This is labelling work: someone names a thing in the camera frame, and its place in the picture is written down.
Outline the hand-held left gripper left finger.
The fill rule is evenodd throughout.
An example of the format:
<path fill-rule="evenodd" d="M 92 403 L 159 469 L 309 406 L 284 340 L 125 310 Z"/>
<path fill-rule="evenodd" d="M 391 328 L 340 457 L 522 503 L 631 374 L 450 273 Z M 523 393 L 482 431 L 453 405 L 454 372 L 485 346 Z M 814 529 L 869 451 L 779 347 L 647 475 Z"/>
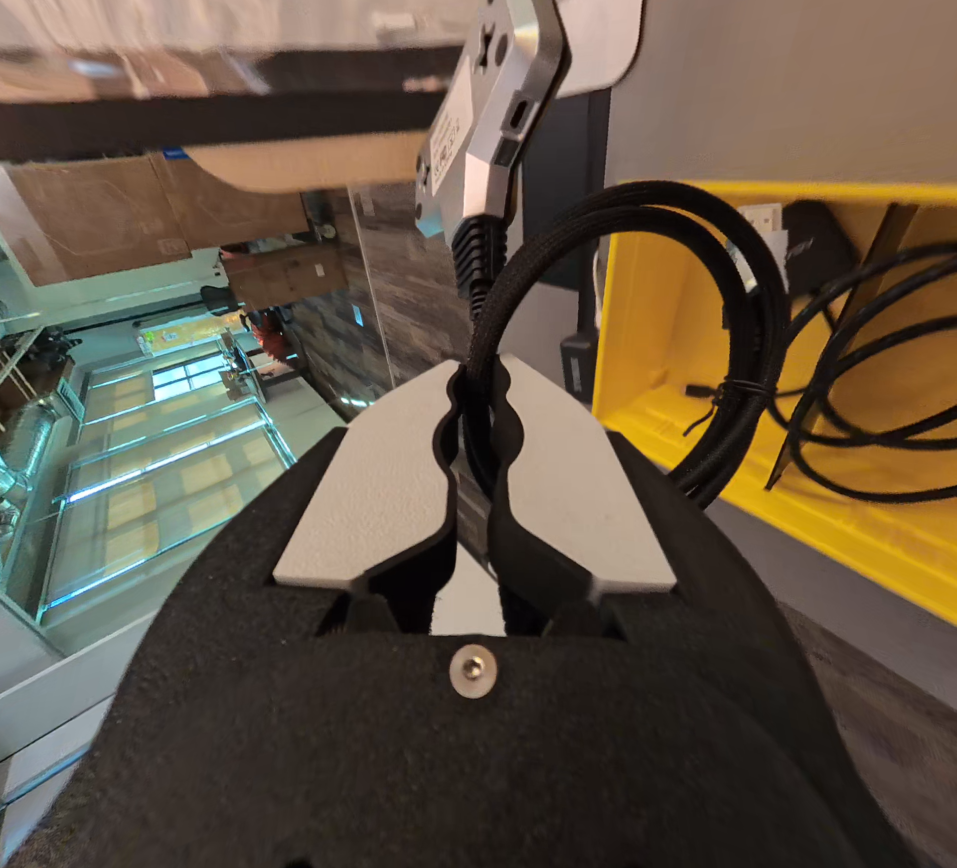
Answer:
<path fill-rule="evenodd" d="M 356 593 L 437 594 L 458 555 L 458 383 L 444 361 L 365 409 L 344 431 L 273 570 L 276 583 Z"/>

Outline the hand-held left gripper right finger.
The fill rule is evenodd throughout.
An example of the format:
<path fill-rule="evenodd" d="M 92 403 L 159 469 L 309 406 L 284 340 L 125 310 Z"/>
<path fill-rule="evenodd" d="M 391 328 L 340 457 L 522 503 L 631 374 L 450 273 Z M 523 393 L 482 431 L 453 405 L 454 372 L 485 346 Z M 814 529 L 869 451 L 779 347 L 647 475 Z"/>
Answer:
<path fill-rule="evenodd" d="M 544 619 L 672 591 L 673 568 L 592 414 L 510 353 L 496 361 L 492 400 L 487 546 L 500 587 Z"/>

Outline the yellow plastic bin with cables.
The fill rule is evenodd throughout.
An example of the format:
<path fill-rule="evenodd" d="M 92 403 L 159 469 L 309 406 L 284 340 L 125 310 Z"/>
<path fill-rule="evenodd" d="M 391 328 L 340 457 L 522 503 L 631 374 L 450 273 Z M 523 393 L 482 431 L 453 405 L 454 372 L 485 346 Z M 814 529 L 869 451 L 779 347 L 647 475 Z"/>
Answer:
<path fill-rule="evenodd" d="M 955 622 L 955 185 L 696 181 L 734 208 L 825 202 L 860 263 L 792 300 L 782 422 L 762 414 L 724 498 Z M 710 274 L 676 242 L 612 237 L 593 411 L 667 469 L 726 372 Z"/>

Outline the grey hub adapter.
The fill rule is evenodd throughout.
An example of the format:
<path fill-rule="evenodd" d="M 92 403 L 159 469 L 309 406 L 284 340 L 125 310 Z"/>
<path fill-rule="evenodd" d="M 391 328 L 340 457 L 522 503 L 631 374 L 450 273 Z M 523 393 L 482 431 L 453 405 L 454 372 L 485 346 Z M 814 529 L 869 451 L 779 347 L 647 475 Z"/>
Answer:
<path fill-rule="evenodd" d="M 507 260 L 525 145 L 568 73 L 556 0 L 482 0 L 415 164 L 415 224 L 442 237 L 475 322 Z"/>

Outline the white plug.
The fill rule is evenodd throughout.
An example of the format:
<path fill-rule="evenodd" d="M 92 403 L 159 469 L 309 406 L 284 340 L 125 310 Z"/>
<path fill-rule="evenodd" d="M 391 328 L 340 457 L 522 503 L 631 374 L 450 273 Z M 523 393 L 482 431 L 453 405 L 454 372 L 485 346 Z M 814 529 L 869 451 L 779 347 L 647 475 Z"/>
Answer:
<path fill-rule="evenodd" d="M 738 208 L 739 214 L 765 241 L 780 267 L 785 266 L 789 245 L 783 210 L 784 205 L 780 202 L 748 204 Z"/>

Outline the small cardboard box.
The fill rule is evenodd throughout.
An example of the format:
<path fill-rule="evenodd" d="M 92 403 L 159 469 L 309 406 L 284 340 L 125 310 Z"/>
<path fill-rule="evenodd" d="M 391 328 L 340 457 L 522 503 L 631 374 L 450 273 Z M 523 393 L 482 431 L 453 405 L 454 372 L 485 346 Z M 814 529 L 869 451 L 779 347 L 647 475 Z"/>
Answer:
<path fill-rule="evenodd" d="M 221 251 L 220 257 L 229 288 L 246 311 L 296 303 L 349 286 L 339 249 L 329 243 L 263 253 Z"/>

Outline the rounded wooden board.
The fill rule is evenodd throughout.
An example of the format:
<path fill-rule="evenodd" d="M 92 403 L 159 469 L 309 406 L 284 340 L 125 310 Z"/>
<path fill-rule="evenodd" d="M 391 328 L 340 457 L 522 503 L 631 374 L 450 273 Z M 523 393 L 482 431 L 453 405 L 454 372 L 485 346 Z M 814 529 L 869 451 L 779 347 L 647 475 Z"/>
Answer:
<path fill-rule="evenodd" d="M 306 192 L 412 183 L 426 138 L 425 131 L 365 133 L 186 145 L 184 151 L 198 167 L 241 191 Z"/>

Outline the black power adapter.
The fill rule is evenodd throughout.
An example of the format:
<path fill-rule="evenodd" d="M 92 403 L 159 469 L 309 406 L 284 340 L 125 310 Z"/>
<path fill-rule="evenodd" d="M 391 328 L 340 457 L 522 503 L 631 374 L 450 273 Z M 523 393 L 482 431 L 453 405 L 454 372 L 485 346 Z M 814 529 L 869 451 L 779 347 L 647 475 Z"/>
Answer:
<path fill-rule="evenodd" d="M 784 205 L 782 222 L 787 234 L 784 268 L 792 300 L 815 296 L 860 263 L 855 244 L 825 202 L 797 200 Z"/>

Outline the large cardboard box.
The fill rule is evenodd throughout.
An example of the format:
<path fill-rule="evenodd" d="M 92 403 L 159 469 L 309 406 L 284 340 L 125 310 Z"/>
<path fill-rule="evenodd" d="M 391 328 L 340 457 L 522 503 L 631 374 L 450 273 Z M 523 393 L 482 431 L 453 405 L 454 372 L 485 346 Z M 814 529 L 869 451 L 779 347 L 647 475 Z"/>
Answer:
<path fill-rule="evenodd" d="M 240 190 L 185 157 L 2 165 L 2 239 L 36 287 L 308 229 L 300 194 Z"/>

